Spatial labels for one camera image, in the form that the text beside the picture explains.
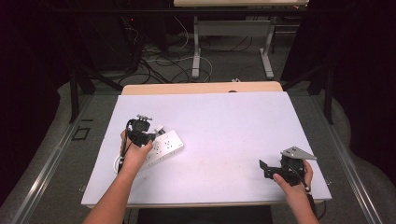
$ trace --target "power strip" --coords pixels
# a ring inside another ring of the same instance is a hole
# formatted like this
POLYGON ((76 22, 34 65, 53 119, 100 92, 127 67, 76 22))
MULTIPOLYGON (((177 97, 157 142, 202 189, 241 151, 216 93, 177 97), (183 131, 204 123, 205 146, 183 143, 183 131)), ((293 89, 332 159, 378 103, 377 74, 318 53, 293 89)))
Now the power strip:
POLYGON ((152 149, 148 153, 145 162, 140 168, 141 171, 172 156, 184 147, 183 142, 181 142, 175 130, 156 137, 152 144, 152 149))

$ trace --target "desk leg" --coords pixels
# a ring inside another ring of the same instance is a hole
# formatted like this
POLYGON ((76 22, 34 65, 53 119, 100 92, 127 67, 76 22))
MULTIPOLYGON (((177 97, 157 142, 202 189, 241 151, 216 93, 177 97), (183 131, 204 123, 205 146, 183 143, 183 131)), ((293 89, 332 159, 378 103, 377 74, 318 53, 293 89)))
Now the desk leg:
POLYGON ((199 65, 201 60, 201 49, 199 48, 198 18, 194 17, 194 60, 192 62, 192 78, 199 77, 199 65))
POLYGON ((270 60, 268 58, 268 51, 271 48, 271 41, 274 34, 275 25, 276 25, 276 17, 272 17, 271 23, 268 27, 264 49, 260 49, 260 55, 262 56, 262 64, 264 65, 265 75, 270 80, 274 79, 274 73, 270 64, 270 60))

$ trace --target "person's left hand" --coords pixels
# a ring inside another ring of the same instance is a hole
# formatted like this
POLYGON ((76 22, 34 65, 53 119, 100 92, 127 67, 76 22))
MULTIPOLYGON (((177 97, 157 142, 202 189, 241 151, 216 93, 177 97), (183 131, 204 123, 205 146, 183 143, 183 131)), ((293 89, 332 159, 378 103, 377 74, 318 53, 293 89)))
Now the person's left hand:
POLYGON ((126 147, 128 151, 126 152, 124 163, 122 165, 122 172, 128 172, 133 175, 137 174, 140 167, 142 167, 143 163, 145 162, 146 156, 148 155, 149 151, 152 149, 152 141, 149 140, 148 143, 143 147, 138 147, 132 141, 125 136, 125 131, 121 133, 121 147, 122 150, 122 143, 123 139, 126 137, 126 147))

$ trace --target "desk in background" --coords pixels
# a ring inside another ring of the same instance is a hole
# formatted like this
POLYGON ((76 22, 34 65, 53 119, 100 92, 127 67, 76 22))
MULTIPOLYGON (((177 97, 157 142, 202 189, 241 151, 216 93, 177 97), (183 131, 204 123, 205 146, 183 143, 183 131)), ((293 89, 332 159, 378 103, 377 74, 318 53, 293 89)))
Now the desk in background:
MULTIPOLYGON (((175 0, 175 7, 290 7, 303 6, 308 0, 175 0)), ((274 78, 274 73, 268 59, 268 51, 276 26, 276 17, 269 21, 199 21, 194 17, 194 59, 192 77, 199 77, 201 49, 200 35, 251 35, 265 36, 264 48, 260 49, 262 64, 268 79, 274 78)))
MULTIPOLYGON (((139 172, 129 207, 283 203, 283 191, 264 178, 259 160, 278 167, 280 151, 292 146, 312 153, 277 82, 132 85, 122 94, 81 202, 87 206, 97 204, 115 178, 120 132, 137 114, 153 117, 149 131, 159 124, 175 130, 184 148, 139 172)), ((314 199, 330 200, 317 162, 310 163, 314 199)))

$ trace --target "hand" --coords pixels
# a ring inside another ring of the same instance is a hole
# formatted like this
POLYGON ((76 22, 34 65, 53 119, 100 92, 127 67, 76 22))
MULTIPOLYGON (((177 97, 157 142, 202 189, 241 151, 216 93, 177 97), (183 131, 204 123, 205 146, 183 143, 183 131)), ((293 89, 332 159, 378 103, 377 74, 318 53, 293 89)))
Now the hand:
MULTIPOLYGON (((311 181, 314 175, 312 171, 311 165, 304 161, 305 166, 305 176, 304 181, 306 185, 311 188, 311 181)), ((282 188, 286 195, 286 201, 289 204, 289 207, 293 214, 297 217, 298 220, 302 220, 300 218, 310 218, 312 223, 317 223, 314 213, 312 212, 311 205, 306 196, 306 191, 303 183, 300 183, 296 186, 291 186, 285 179, 279 174, 274 174, 273 178, 275 182, 282 188)))
POLYGON ((124 138, 126 137, 126 147, 128 151, 125 155, 124 163, 122 165, 121 172, 128 172, 132 173, 132 175, 136 175, 139 171, 140 167, 142 167, 143 163, 145 162, 146 156, 152 149, 152 141, 148 141, 148 143, 143 147, 138 147, 132 141, 125 136, 125 131, 121 133, 121 147, 122 150, 122 143, 124 138))

